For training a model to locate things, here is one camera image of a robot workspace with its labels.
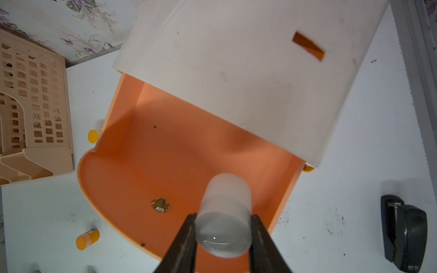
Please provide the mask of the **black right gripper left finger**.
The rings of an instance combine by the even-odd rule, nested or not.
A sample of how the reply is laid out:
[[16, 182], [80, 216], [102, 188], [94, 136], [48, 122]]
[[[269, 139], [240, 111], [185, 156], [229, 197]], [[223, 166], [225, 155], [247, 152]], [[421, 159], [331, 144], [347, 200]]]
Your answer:
[[186, 217], [166, 255], [154, 273], [194, 273], [197, 246], [196, 213]]

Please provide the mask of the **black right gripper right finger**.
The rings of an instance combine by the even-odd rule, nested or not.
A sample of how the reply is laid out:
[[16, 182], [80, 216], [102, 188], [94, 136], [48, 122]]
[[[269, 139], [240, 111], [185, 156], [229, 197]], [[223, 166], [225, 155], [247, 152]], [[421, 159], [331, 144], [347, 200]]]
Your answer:
[[292, 273], [258, 215], [251, 216], [250, 273]]

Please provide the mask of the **white paint can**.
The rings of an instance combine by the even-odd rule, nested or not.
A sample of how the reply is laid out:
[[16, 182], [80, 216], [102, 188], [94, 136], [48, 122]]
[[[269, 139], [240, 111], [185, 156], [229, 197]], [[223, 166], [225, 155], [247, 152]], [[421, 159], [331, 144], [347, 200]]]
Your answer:
[[251, 216], [248, 183], [234, 174], [218, 174], [209, 182], [196, 216], [196, 240], [213, 256], [240, 257], [252, 245]]

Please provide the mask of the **white oval drawer cabinet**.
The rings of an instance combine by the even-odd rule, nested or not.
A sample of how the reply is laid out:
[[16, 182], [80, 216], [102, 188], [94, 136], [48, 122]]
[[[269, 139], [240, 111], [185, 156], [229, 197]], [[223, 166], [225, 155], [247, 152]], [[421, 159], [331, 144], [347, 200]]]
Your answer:
[[388, 1], [144, 1], [114, 64], [318, 167]]

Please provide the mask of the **beige desk file organizer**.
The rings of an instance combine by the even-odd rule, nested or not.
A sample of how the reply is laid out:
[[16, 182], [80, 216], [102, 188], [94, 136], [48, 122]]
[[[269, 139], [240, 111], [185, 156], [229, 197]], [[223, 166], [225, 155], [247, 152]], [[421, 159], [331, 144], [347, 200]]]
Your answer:
[[74, 170], [65, 59], [1, 31], [1, 185]]

